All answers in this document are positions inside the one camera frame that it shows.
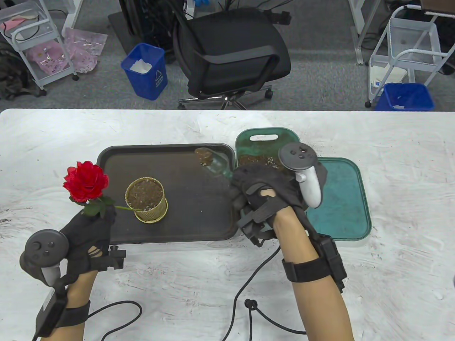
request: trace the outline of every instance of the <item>chair base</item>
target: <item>chair base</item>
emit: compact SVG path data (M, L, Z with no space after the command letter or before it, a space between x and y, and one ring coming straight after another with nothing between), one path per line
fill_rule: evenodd
M273 95L272 91L272 86L271 85L265 85L263 86L259 91L264 91L265 90L265 98L271 99ZM178 109L183 110L186 109L185 104L190 104L190 103L198 103L198 102L218 102L220 101L221 104L221 110L226 110L229 106L235 106L239 110L247 110L247 108L239 102L239 98L250 95L250 94L255 94L256 92L252 91L245 91L244 93L241 94L235 94L235 95L221 95L221 96L214 96L214 97L209 97L209 98L185 98L182 100L178 100Z

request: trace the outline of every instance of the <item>flower pot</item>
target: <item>flower pot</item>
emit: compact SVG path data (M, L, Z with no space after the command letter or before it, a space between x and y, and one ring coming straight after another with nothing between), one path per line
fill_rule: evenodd
M134 180L126 189L125 202L129 208L134 209L134 210L137 209L137 207L131 206L131 203L128 201L128 196L129 196L132 188L134 187L134 185L136 185L142 181L155 182L157 185L159 185L161 187L162 192L163 192L163 196L162 196L160 202L155 207L153 207L149 210L146 210L146 211L135 211L134 212L136 218L139 221L142 221L143 223L146 223L146 224L153 224L153 223L156 223L156 222L160 221L161 219L163 219L163 217L167 213L167 208L168 208L167 200L164 196L164 188L163 188L163 185L161 184L161 182L159 182L157 179L154 179L151 177L143 177L143 178Z

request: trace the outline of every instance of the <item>black glove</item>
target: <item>black glove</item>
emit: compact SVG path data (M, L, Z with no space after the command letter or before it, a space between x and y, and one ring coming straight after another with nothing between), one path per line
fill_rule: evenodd
M66 258L65 284L73 283L80 274L91 271L90 255L88 250L95 246L106 256L111 242L111 226L114 224L116 211L114 206L106 208L103 218L100 215L86 216L79 212L66 226L60 230L70 244Z
M298 182L276 168L259 164L241 166L234 171L230 189L234 209L239 211L249 204L257 210L270 198L261 195L264 189L273 189L289 206L304 211Z

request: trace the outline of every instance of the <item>black office chair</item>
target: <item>black office chair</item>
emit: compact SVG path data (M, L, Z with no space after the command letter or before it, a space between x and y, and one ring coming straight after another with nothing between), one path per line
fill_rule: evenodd
M256 8L239 8L187 20L183 9L167 0L177 21L173 30L174 52L188 78L187 103L222 101L246 108L238 99L265 90L272 98L272 86L265 82L283 78L291 72L288 49L280 33Z

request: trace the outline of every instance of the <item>chair wheel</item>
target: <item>chair wheel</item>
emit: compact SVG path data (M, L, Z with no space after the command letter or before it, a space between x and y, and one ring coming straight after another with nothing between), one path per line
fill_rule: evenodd
M271 99L273 96L273 91L270 90L270 89L267 89L267 91L265 92L265 95L264 97L267 98L268 100Z

